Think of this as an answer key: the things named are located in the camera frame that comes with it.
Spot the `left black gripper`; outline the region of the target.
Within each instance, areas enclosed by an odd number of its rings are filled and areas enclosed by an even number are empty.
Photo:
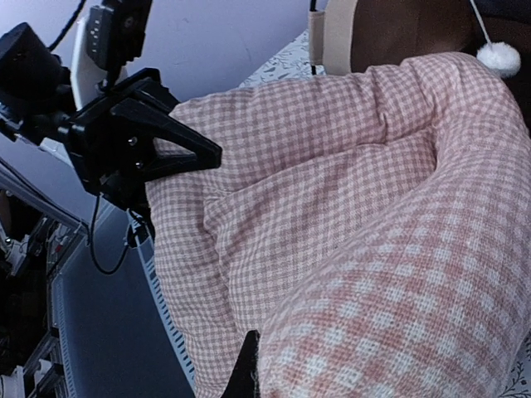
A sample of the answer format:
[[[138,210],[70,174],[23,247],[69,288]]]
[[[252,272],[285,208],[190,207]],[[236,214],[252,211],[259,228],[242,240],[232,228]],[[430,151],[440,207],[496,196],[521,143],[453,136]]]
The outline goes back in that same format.
[[[169,113],[178,101],[144,68],[63,121],[58,132],[83,188],[122,210],[148,210],[145,182],[219,168],[222,148]]]

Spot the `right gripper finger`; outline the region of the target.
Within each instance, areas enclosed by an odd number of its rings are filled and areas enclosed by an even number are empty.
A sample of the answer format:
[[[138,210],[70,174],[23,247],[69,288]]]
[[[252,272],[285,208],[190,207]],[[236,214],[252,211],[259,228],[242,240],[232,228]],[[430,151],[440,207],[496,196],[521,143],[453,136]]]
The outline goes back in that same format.
[[[236,359],[222,398],[259,398],[260,387],[257,373],[260,334],[249,331]]]

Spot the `black tent pole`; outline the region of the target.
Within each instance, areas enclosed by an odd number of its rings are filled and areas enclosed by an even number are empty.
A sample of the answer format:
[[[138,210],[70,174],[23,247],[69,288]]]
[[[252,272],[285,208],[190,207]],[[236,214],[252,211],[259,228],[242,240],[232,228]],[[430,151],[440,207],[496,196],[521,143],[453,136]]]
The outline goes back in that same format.
[[[317,66],[321,63],[322,43],[321,43],[321,19],[322,12],[317,10],[317,1],[309,1],[309,63],[311,74],[317,74]]]

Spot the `pink checkered cushion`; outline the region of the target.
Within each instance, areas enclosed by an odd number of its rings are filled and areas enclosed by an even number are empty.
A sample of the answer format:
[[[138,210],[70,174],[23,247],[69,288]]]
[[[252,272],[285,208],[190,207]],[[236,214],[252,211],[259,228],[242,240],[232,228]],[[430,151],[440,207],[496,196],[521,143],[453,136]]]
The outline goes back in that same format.
[[[530,329],[530,138],[441,53],[171,113],[222,165],[150,182],[154,264],[219,397],[258,331],[264,397],[496,397]]]

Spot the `beige fabric pet tent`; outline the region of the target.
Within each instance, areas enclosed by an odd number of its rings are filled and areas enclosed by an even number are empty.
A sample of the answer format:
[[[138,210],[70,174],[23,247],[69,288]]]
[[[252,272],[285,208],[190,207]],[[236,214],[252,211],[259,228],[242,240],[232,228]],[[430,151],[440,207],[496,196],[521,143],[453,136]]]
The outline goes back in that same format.
[[[317,10],[322,12],[318,66],[328,75],[461,51],[511,78],[530,49],[528,1],[330,1]]]

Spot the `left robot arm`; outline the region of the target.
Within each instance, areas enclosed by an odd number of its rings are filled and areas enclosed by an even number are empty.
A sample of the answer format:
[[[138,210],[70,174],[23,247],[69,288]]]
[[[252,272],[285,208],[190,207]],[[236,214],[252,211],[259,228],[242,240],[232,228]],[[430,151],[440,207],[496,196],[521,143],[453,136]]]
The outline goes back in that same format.
[[[1,38],[1,132],[64,144],[83,188],[123,210],[148,210],[144,185],[218,168],[222,148],[172,119],[178,104],[144,68],[77,109],[70,72],[25,22]]]

